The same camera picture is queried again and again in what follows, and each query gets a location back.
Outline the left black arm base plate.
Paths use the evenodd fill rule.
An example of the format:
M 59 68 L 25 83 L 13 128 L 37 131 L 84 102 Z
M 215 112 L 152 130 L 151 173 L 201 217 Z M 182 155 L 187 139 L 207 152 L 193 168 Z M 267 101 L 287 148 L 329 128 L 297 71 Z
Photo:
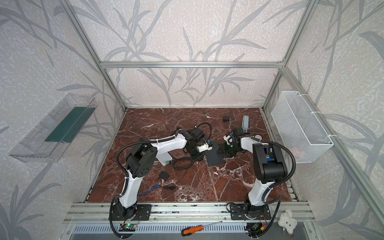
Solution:
M 124 208 L 121 204 L 113 205 L 109 215 L 112 221 L 148 221 L 152 205 L 138 204 Z

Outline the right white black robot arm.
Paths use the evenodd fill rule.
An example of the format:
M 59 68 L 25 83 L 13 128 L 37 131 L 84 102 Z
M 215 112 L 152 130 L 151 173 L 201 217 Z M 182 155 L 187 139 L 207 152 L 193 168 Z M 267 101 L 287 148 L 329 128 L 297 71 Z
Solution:
M 224 136 L 223 154 L 236 157 L 239 152 L 253 155 L 256 180 L 242 204 L 229 203 L 228 211 L 232 220 L 271 220 L 269 205 L 279 198 L 268 200 L 274 187 L 289 180 L 296 169 L 296 160 L 285 146 L 263 140 L 261 136 L 245 133 L 241 128 Z

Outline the black network switch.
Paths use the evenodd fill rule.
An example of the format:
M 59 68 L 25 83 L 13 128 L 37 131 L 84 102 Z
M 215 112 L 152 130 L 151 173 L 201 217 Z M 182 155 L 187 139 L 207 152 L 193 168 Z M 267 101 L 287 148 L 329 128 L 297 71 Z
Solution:
M 211 148 L 210 150 L 204 151 L 208 166 L 212 167 L 224 164 L 225 161 L 219 144 L 216 141 L 211 141 L 209 147 Z

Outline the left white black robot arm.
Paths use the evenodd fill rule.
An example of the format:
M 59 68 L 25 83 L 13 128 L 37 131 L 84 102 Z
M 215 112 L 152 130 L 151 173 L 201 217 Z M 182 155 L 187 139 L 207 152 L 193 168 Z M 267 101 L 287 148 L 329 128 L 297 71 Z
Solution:
M 142 220 L 147 220 L 149 214 L 143 213 L 137 206 L 137 200 L 142 180 L 150 173 L 155 160 L 165 166 L 172 161 L 169 152 L 182 149 L 187 149 L 193 162 L 199 160 L 205 151 L 213 149 L 207 142 L 200 144 L 202 139 L 203 132 L 199 128 L 189 132 L 179 129 L 170 137 L 155 140 L 142 138 L 136 143 L 122 147 L 115 161 L 125 175 L 125 182 L 122 192 L 113 197 L 109 220 L 132 220 L 138 214 L 142 214 Z

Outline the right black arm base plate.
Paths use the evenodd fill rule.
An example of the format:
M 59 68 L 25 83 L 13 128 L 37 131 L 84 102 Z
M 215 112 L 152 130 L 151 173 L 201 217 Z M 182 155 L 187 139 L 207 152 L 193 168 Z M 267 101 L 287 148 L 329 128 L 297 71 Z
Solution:
M 231 220 L 271 220 L 271 211 L 268 205 L 253 206 L 249 203 L 227 203 L 227 211 Z

